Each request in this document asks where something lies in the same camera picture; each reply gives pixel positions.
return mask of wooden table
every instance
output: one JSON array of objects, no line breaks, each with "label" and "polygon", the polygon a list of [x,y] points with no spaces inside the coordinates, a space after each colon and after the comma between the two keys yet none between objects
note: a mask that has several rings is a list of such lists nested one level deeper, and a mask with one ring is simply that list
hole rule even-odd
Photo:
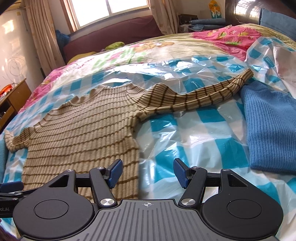
[{"label": "wooden table", "polygon": [[0,119],[0,133],[8,123],[16,116],[18,111],[29,99],[31,91],[27,86],[26,79],[15,86],[3,99],[0,100],[0,113],[5,114]]}]

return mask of blue and white checkered sheet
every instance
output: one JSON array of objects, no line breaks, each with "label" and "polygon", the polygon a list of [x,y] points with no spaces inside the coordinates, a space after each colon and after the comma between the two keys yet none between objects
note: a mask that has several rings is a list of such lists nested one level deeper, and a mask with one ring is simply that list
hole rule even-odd
[{"label": "blue and white checkered sheet", "polygon": [[[234,77],[249,67],[257,80],[287,92],[274,67],[273,46],[287,48],[278,39],[261,37],[248,50],[245,62],[230,55],[195,56],[101,71],[49,92],[18,114],[7,129],[17,135],[24,127],[36,124],[52,108],[59,107],[75,95],[88,93],[98,84],[118,86],[131,81],[149,88],[162,82],[178,93],[186,93]],[[239,94],[210,107],[156,115],[139,125],[136,133],[140,146],[140,198],[179,200],[184,190],[173,173],[174,158],[181,158],[188,166],[201,166],[209,172],[230,168],[281,204],[284,221],[277,237],[294,241],[296,177],[249,168],[244,107]],[[9,153],[4,182],[21,180],[26,156],[26,149]],[[207,188],[205,199],[215,193],[216,188]],[[11,233],[16,232],[12,219],[3,219],[1,225]]]}]

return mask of curtain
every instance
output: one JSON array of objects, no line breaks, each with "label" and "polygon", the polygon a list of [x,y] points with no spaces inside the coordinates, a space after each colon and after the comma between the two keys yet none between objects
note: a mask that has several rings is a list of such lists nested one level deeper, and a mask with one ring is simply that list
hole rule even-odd
[{"label": "curtain", "polygon": [[178,15],[173,0],[147,0],[152,15],[164,35],[178,33]]},{"label": "curtain", "polygon": [[25,0],[28,20],[45,75],[65,65],[54,31],[48,0]]}]

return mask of striped sweater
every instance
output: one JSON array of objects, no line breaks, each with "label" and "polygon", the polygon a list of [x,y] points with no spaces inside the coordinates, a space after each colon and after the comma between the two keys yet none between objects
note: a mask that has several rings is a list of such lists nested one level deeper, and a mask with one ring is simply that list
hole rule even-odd
[{"label": "striped sweater", "polygon": [[[192,110],[228,99],[252,76],[247,69],[183,95],[162,83],[148,90],[132,83],[99,85],[89,95],[75,96],[51,110],[19,136],[5,130],[5,142],[10,151],[28,148],[22,174],[25,190],[43,185],[66,169],[86,173],[120,158],[123,174],[112,192],[117,200],[137,198],[139,147],[132,135],[137,123],[157,113]],[[92,199],[89,188],[79,193]]]}]

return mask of maroon headboard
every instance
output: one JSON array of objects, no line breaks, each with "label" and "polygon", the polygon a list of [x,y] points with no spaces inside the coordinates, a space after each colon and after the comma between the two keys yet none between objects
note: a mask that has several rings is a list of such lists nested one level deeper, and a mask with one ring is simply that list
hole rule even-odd
[{"label": "maroon headboard", "polygon": [[152,15],[126,20],[71,41],[64,47],[66,62],[78,54],[100,52],[115,42],[131,44],[162,35]]},{"label": "maroon headboard", "polygon": [[283,0],[225,0],[225,18],[227,24],[239,25],[242,23],[258,24],[260,9],[265,8],[272,12],[278,12],[296,18],[294,9],[295,0],[285,0],[290,5],[288,7]]}]

